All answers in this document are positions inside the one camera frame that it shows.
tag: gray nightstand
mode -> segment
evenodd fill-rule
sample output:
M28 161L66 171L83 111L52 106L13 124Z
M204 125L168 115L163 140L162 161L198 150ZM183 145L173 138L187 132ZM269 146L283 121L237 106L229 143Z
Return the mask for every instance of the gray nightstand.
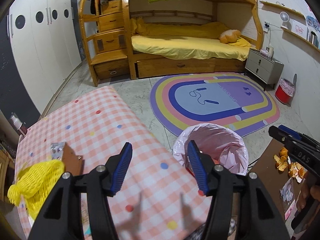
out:
M284 65L276 59L271 60L270 58L262 55L259 51L250 49L245 69L260 78L266 85L275 84L278 82Z

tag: stuffed toy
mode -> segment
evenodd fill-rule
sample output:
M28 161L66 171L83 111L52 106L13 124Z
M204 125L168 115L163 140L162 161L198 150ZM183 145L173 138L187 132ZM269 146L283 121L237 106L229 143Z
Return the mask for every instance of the stuffed toy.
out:
M221 35L219 36L219 41L224 44L227 44L229 42L236 42L240 35L241 32L239 30L228 30L221 33Z

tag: yellow bed sheet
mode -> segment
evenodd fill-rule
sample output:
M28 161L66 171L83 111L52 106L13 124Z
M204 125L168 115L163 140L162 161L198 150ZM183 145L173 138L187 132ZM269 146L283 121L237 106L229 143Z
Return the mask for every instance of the yellow bed sheet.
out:
M162 55L170 59L208 59L235 58L246 60L250 47L239 47L236 43L246 40L240 38L233 45L223 44L217 39L205 39L186 36L158 35L132 36L132 46L136 51Z

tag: yellow mesh net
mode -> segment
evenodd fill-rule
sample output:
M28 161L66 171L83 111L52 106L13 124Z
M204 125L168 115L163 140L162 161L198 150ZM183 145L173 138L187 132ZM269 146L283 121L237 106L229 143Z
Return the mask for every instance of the yellow mesh net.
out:
M12 204L19 206L23 196L30 216L35 220L44 201L62 173L64 164L59 160L41 162L18 173L17 183L8 190Z

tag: wardrobe handle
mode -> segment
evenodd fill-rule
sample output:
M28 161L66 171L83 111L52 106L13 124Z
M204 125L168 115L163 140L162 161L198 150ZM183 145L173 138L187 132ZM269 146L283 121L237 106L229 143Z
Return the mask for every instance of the wardrobe handle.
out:
M73 7L70 7L72 19L75 18L75 13L73 12Z
M48 14L48 8L45 9L47 12L47 24L49 25L49 14Z
M10 15L10 27L11 27L11 37L13 37L12 14Z
M9 14L7 15L7 38L9 38Z
M50 24L52 24L51 7L49 7L49 14L50 14Z

